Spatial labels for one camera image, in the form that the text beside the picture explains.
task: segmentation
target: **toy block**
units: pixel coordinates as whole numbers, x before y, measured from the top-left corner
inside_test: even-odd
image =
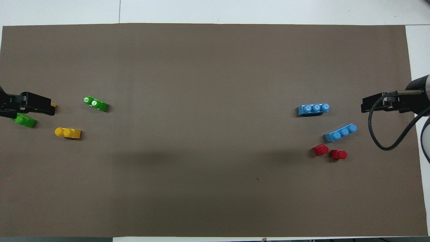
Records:
[[[66,138],[74,138],[74,139],[80,138],[80,132],[81,132],[81,130],[67,129],[67,128],[61,128],[61,127],[58,127],[55,129],[55,135],[56,136],[66,137]]]
[[[327,154],[329,152],[329,148],[325,146],[324,144],[317,145],[312,148],[316,155],[323,155]]]
[[[328,103],[321,104],[306,104],[298,107],[300,116],[318,116],[330,110]]]
[[[337,129],[333,132],[326,133],[324,136],[326,137],[328,142],[334,142],[342,137],[349,135],[350,133],[354,133],[357,131],[357,126],[355,124],[348,124],[340,129]]]
[[[24,113],[17,113],[16,118],[11,118],[15,121],[15,123],[20,124],[25,127],[34,127],[34,124],[36,123],[36,120],[27,114]]]
[[[106,108],[108,107],[107,103],[104,103],[104,102],[97,100],[97,99],[90,97],[90,96],[86,96],[83,99],[83,102],[90,105],[91,107],[98,109],[100,111],[103,111],[103,112],[106,111]]]
[[[344,150],[334,149],[330,152],[330,155],[333,159],[336,160],[344,160],[347,157],[347,153]]]

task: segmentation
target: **white table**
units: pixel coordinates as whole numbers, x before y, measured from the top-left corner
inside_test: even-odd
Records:
[[[0,25],[113,23],[406,25],[411,80],[430,73],[430,5],[424,0],[1,0]],[[405,80],[406,87],[410,80]],[[425,118],[417,123],[418,137]],[[420,150],[427,226],[430,164]],[[258,241],[264,237],[121,237],[114,241]],[[276,237],[268,240],[307,239]]]

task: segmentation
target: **black cable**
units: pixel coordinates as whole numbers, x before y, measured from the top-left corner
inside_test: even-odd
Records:
[[[397,91],[394,92],[390,92],[390,93],[386,93],[384,95],[382,95],[381,97],[378,98],[378,100],[376,100],[376,102],[373,104],[372,108],[370,109],[369,112],[369,118],[367,119],[367,125],[369,127],[369,133],[370,136],[372,137],[372,140],[375,142],[376,146],[379,147],[382,150],[392,150],[394,148],[396,148],[400,142],[403,140],[403,138],[405,138],[406,134],[412,129],[412,127],[415,125],[415,123],[424,115],[426,115],[429,111],[430,111],[430,107],[427,107],[426,109],[424,109],[422,112],[420,112],[418,114],[418,116],[416,116],[414,119],[412,119],[412,121],[408,124],[408,126],[406,126],[406,128],[403,130],[403,132],[401,133],[401,135],[397,138],[397,140],[394,142],[394,144],[392,144],[389,147],[385,147],[382,146],[379,141],[376,139],[375,134],[373,133],[373,129],[372,129],[372,115],[373,115],[373,111],[375,110],[376,106],[386,97],[389,96],[395,96],[397,95]]]
[[[430,163],[430,158],[429,158],[429,156],[427,155],[427,152],[426,152],[426,150],[424,149],[424,145],[423,145],[423,134],[424,134],[424,130],[427,128],[427,126],[429,126],[429,124],[430,124],[430,118],[428,118],[428,119],[426,120],[426,122],[424,123],[423,130],[421,130],[420,141],[421,141],[421,149],[423,150],[424,156],[426,157],[427,161]]]

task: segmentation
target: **yellow lego brick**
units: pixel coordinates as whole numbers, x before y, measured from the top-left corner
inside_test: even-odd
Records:
[[[80,130],[58,127],[55,129],[55,135],[66,138],[80,138]]]

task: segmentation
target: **green lego brick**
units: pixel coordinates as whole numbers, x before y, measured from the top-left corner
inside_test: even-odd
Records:
[[[23,113],[18,113],[16,114],[16,118],[12,120],[15,121],[15,123],[20,124],[22,126],[25,127],[34,127],[34,124],[36,123],[36,120],[30,116],[28,116],[27,114],[23,114]]]
[[[104,103],[104,102],[97,100],[97,99],[90,97],[90,96],[86,96],[83,99],[83,102],[90,105],[91,107],[98,109],[100,111],[103,111],[103,112],[106,111],[106,108],[108,107],[107,103]]]

